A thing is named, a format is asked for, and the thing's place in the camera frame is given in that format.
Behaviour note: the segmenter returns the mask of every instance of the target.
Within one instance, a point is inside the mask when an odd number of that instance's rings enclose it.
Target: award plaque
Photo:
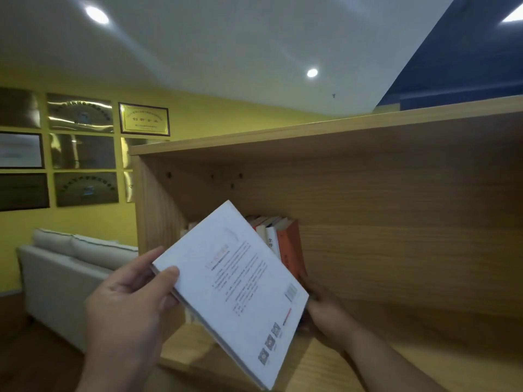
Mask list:
[[[56,206],[97,205],[118,202],[116,172],[57,172]]]
[[[49,207],[45,173],[1,173],[0,212]]]
[[[0,88],[0,125],[39,128],[36,93],[25,89]]]
[[[115,169],[112,136],[50,133],[54,169]]]
[[[47,110],[51,129],[114,132],[112,105],[108,100],[48,93]]]
[[[120,127],[122,133],[137,135],[170,136],[169,110],[163,107],[120,105]]]
[[[0,132],[0,168],[42,169],[42,135]]]
[[[142,144],[153,144],[153,143],[160,143],[160,142],[168,142],[169,140],[161,140],[161,139],[141,139],[141,138],[135,138],[135,137],[122,137],[122,161],[123,161],[123,168],[124,169],[132,169],[132,160],[129,156],[129,149],[132,146],[141,146]]]
[[[132,172],[124,171],[123,179],[126,182],[126,201],[134,202]]]

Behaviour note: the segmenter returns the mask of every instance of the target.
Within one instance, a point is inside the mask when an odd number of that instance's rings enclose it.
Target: white ceiling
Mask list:
[[[0,59],[350,115],[378,104],[451,2],[2,0]],[[112,25],[96,25],[84,3]]]

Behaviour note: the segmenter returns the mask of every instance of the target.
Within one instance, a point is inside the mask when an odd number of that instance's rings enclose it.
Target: dark floor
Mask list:
[[[0,390],[74,391],[83,355],[38,322],[31,323],[23,296],[0,297]]]

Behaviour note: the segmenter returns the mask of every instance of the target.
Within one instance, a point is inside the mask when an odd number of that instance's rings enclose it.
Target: metal plaque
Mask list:
[[[47,109],[51,129],[114,132],[108,100],[48,93]]]
[[[42,135],[0,132],[0,168],[43,168]]]
[[[0,125],[39,128],[36,93],[25,89],[0,88]]]
[[[136,139],[134,137],[122,137],[122,161],[124,169],[132,169],[132,160],[129,156],[129,149],[132,146],[141,146],[142,144],[153,144],[168,142],[169,140],[158,140],[158,139]]]
[[[118,202],[116,172],[57,172],[54,187],[57,206]]]
[[[43,207],[49,207],[45,173],[0,174],[0,212]]]
[[[111,136],[50,133],[54,169],[115,169]]]
[[[119,105],[122,133],[170,136],[168,109],[127,103],[119,103]]]
[[[132,172],[125,171],[123,173],[123,179],[126,182],[126,201],[134,202]]]

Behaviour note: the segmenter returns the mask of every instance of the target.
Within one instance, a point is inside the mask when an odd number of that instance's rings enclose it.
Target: sofa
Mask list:
[[[42,228],[32,240],[17,248],[26,311],[85,352],[86,298],[138,248]]]

